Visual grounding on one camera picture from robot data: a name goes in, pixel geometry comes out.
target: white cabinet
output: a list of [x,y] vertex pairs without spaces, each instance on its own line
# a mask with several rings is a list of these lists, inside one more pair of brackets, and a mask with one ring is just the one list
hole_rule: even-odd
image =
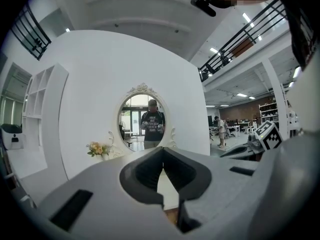
[[22,109],[24,149],[8,150],[13,170],[36,205],[68,180],[59,140],[60,104],[68,74],[56,64],[32,76]]

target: desk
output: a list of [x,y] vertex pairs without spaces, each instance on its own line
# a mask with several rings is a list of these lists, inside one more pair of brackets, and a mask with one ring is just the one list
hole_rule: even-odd
[[240,137],[240,125],[228,126],[228,129],[235,129],[235,137]]
[[248,127],[250,127],[251,122],[238,122],[238,125],[248,125]]
[[137,132],[133,132],[133,131],[125,131],[124,134],[135,134],[136,136],[133,136],[134,138],[136,138],[136,144],[138,145],[138,133]]

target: white wall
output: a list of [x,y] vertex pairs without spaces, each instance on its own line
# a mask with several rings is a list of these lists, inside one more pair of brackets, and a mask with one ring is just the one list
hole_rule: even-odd
[[180,149],[210,154],[205,97],[195,66],[150,42],[107,31],[71,31],[48,47],[37,71],[60,63],[69,71],[59,117],[59,138],[68,178],[99,160],[86,144],[108,142],[115,107],[141,83],[165,101]]
[[215,116],[220,118],[220,110],[217,108],[207,108],[206,113],[208,116],[212,116],[212,120],[215,119]]
[[29,0],[28,3],[38,22],[58,9],[56,0]]

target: white table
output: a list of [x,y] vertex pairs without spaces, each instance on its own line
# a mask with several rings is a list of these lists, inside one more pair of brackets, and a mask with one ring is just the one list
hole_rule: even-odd
[[228,126],[228,129],[235,129],[235,137],[240,137],[240,125]]
[[133,136],[134,138],[136,138],[136,145],[138,146],[138,133],[137,132],[133,132],[133,131],[125,131],[124,134],[135,134],[136,136]]

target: person standing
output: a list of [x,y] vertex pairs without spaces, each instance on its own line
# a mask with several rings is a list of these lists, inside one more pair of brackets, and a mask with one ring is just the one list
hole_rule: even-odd
[[215,116],[214,120],[218,121],[218,130],[219,130],[219,139],[220,144],[218,144],[219,148],[223,148],[225,146],[225,135],[226,135],[226,128],[224,121],[219,118],[219,116]]
[[145,112],[141,118],[141,129],[145,130],[144,149],[157,147],[165,132],[166,119],[165,114],[157,110],[157,101],[150,99],[148,102],[148,112]]

